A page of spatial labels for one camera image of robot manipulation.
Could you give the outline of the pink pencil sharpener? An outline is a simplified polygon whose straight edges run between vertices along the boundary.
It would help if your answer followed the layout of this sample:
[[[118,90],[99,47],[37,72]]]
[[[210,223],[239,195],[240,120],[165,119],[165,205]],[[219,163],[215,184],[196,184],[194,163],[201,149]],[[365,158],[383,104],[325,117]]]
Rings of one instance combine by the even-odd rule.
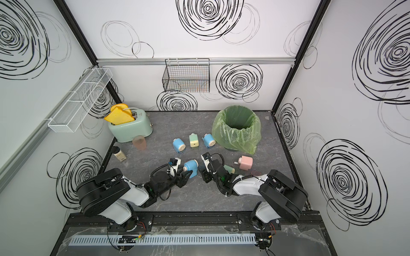
[[[249,156],[241,156],[234,162],[234,164],[238,165],[240,170],[249,171],[253,166],[253,158]]]

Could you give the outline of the green cream pencil sharpener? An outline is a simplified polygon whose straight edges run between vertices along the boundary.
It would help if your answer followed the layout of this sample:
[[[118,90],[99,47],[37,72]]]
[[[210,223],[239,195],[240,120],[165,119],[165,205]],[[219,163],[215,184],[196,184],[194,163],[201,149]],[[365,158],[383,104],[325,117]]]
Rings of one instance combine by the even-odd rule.
[[[235,168],[228,166],[228,165],[224,165],[224,169],[229,173],[229,174],[235,174]]]

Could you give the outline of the clear pink shavings tray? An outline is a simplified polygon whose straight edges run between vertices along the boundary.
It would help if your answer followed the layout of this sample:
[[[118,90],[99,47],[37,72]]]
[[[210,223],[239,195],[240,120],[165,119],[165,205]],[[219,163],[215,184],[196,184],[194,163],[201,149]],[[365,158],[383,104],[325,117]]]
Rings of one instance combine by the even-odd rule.
[[[253,176],[261,176],[262,174],[261,174],[260,172],[258,172],[258,171],[253,171],[253,172],[251,172],[251,175],[253,175]]]

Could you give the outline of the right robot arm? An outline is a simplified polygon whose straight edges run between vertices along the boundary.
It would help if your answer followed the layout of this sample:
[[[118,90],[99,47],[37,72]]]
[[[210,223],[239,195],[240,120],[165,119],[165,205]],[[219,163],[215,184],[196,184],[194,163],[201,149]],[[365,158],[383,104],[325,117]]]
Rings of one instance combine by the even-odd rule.
[[[250,215],[250,222],[259,230],[276,224],[280,219],[297,223],[308,199],[307,191],[278,170],[262,176],[239,175],[225,170],[218,160],[204,160],[199,167],[203,180],[214,181],[226,197],[254,195],[258,202]]]

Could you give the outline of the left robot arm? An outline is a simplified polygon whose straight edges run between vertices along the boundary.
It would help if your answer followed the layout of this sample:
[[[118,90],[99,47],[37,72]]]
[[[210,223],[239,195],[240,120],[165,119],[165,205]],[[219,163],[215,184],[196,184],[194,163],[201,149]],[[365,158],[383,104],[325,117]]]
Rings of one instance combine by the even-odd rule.
[[[176,171],[156,171],[145,184],[126,178],[119,168],[90,178],[76,188],[79,204],[85,216],[104,216],[122,225],[133,218],[133,207],[147,208],[158,198],[171,192],[174,186],[185,186],[193,173],[179,168]]]

